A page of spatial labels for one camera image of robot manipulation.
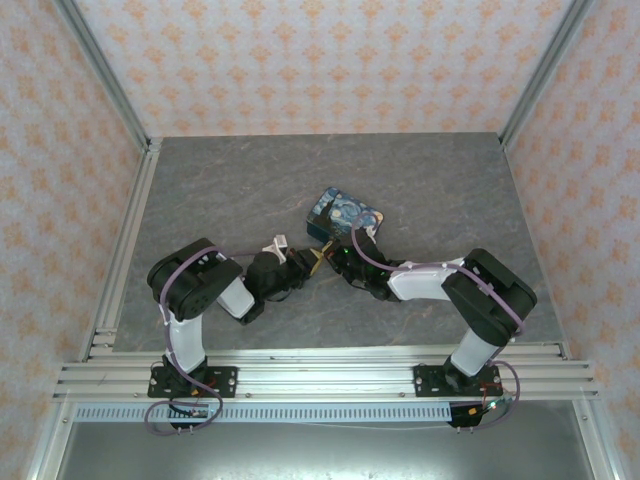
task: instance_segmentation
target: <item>floral wallpaper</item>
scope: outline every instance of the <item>floral wallpaper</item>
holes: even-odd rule
[[[139,153],[50,0],[0,4],[0,464],[25,478]]]
[[[499,131],[570,0],[79,0],[152,136]]]
[[[640,3],[601,0],[510,161],[572,353],[640,472]]]

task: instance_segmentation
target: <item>gray marble surface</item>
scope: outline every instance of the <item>gray marble surface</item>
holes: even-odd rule
[[[562,339],[495,134],[254,136],[164,140],[115,349],[164,348],[146,285],[160,258],[203,236],[227,252],[259,251],[278,233],[293,247],[320,247],[305,219],[329,186],[384,213],[377,239],[387,258],[450,260],[486,248],[538,295],[521,340]],[[205,347],[222,349],[449,344],[467,328],[449,302],[380,302],[327,264],[246,327],[217,304],[203,323]]]

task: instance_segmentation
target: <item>blue box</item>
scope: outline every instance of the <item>blue box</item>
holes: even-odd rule
[[[375,226],[375,234],[384,219],[382,213],[348,193],[329,187],[307,216],[307,233],[323,244],[331,238],[349,235],[351,225],[362,212],[373,213],[378,222],[376,225],[376,220],[368,215],[362,219],[362,224],[358,227]]]

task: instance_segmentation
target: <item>purple cable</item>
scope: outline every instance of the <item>purple cable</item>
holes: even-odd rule
[[[167,345],[167,350],[169,352],[169,357],[171,358],[171,363],[173,364],[173,366],[176,368],[176,370],[178,371],[178,373],[180,375],[182,375],[188,382],[190,382],[192,385],[195,385],[197,387],[199,387],[202,390],[205,390],[207,392],[209,392],[211,395],[213,395],[219,402],[218,405],[218,409],[215,411],[215,413],[213,415],[211,415],[211,418],[205,420],[204,422],[196,425],[195,427],[190,427],[189,431],[191,433],[195,432],[196,430],[200,430],[203,429],[205,427],[208,427],[209,425],[211,425],[211,423],[220,415],[220,413],[222,412],[222,407],[223,407],[223,401],[222,401],[222,397],[220,396],[220,394],[218,392],[216,392],[213,388],[209,387],[208,385],[205,385],[204,383],[201,383],[199,381],[197,381],[196,379],[192,378],[191,376],[189,376],[189,374],[187,372],[185,372],[182,367],[180,366],[180,364],[178,363],[178,359],[176,358],[176,354],[173,352],[173,345],[171,344],[171,324],[169,319],[171,318],[169,315],[169,309],[167,308],[167,293],[169,292],[169,289],[171,288],[171,286],[173,285],[173,282],[175,282],[176,278],[178,278],[178,276],[184,272],[191,264],[195,263],[197,260],[199,260],[200,258],[202,258],[203,256],[207,255],[208,253],[213,253],[215,252],[217,253],[221,253],[220,247],[207,247],[207,248],[203,248],[202,250],[200,250],[198,253],[192,255],[191,257],[189,257],[187,260],[184,261],[184,263],[182,265],[180,265],[175,272],[173,272],[169,278],[167,279],[167,282],[164,284],[164,287],[162,288],[162,291],[160,292],[160,308],[162,309],[162,317],[164,320],[164,340],[165,343]],[[250,255],[255,255],[253,253],[238,253],[235,255],[225,255],[227,258],[232,258],[232,257],[241,257],[241,256],[250,256]],[[151,415],[151,411],[156,408],[159,407],[160,405],[178,405],[181,407],[193,407],[195,406],[195,403],[192,402],[183,402],[183,401],[176,401],[176,400],[160,400],[159,402],[155,402],[154,404],[152,404],[146,411],[145,415],[144,415],[144,426],[147,429],[147,431],[149,433],[152,433],[154,435],[158,435],[161,437],[170,437],[172,435],[179,435],[182,432],[182,429],[178,429],[178,430],[172,430],[172,431],[162,431],[162,430],[156,430],[155,428],[153,428],[151,426],[151,423],[149,422],[149,415]]]
[[[362,212],[355,219],[353,224],[351,225],[351,241],[353,242],[353,246],[355,247],[356,251],[358,252],[358,255],[360,255],[363,260],[367,261],[368,263],[370,263],[374,267],[378,267],[378,268],[381,268],[382,270],[387,270],[389,272],[409,272],[409,271],[417,270],[417,269],[420,269],[420,268],[442,268],[443,266],[446,267],[446,268],[451,268],[453,270],[457,270],[458,272],[463,273],[464,275],[469,277],[471,280],[476,282],[484,293],[486,293],[491,298],[493,298],[496,301],[496,303],[498,305],[500,305],[505,312],[507,312],[507,314],[513,319],[515,324],[518,326],[518,329],[516,330],[516,333],[515,333],[514,336],[520,336],[520,335],[522,335],[524,333],[524,322],[518,316],[518,314],[513,311],[513,309],[507,304],[507,302],[505,302],[500,297],[500,295],[498,295],[491,288],[489,288],[489,285],[487,285],[480,277],[478,277],[471,270],[468,270],[468,269],[466,269],[464,267],[461,267],[460,265],[456,265],[455,263],[447,263],[447,262],[418,263],[418,264],[415,264],[415,265],[413,265],[411,267],[391,267],[389,265],[385,265],[383,263],[376,262],[372,258],[369,258],[362,251],[362,249],[360,248],[360,245],[358,245],[358,242],[356,240],[356,224],[360,223],[360,220],[362,220],[362,218],[366,217],[366,216],[374,217],[376,219],[376,225],[377,225],[378,218],[372,212]]]

